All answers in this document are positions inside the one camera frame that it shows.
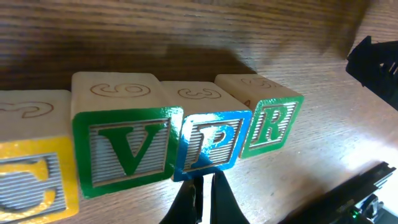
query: wooden surface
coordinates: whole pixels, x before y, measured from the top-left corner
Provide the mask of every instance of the wooden surface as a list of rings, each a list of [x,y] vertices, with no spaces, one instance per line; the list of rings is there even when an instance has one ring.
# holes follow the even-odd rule
[[[112,71],[199,81],[258,73],[291,88],[305,102],[284,148],[225,172],[251,223],[277,223],[375,161],[398,166],[398,112],[345,72],[353,43],[398,39],[397,10],[393,0],[1,1],[0,86],[70,89],[75,72]],[[179,187],[82,199],[58,223],[158,223]]]

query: wood grain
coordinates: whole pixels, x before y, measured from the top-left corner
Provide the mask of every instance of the wood grain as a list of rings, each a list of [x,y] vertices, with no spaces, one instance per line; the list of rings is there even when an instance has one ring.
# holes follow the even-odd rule
[[[369,163],[398,166],[397,111],[345,72],[352,44],[397,40],[397,10],[393,0],[0,1],[0,87],[69,90],[75,72],[101,71],[211,82],[258,73],[291,88],[305,103],[284,148],[226,171],[248,220],[277,223]],[[179,187],[82,199],[59,223],[158,223]]]

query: striped block face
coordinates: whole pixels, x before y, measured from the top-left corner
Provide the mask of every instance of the striped block face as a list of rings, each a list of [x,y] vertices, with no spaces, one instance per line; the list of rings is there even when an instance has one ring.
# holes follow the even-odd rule
[[[109,109],[81,111],[73,118],[83,195],[92,198],[170,178],[177,156],[182,109],[178,106],[140,108],[140,105],[150,106],[151,102],[162,101],[158,96],[164,97],[159,81],[151,74],[99,73],[97,78],[92,74],[78,76],[81,78],[78,85],[84,86],[84,82],[93,80],[106,83],[123,80],[133,84],[115,87],[114,91],[101,87],[85,88],[80,92],[83,99],[92,97],[86,101],[88,104],[96,101]],[[110,107],[112,104],[123,109],[116,110]]]
[[[251,111],[214,83],[162,84],[185,111],[173,180],[188,180],[234,166]]]
[[[259,75],[218,75],[215,83],[253,111],[241,158],[280,149],[304,97]]]
[[[76,214],[70,93],[0,91],[0,102],[5,100],[0,120],[9,129],[0,143],[0,223],[47,223]]]

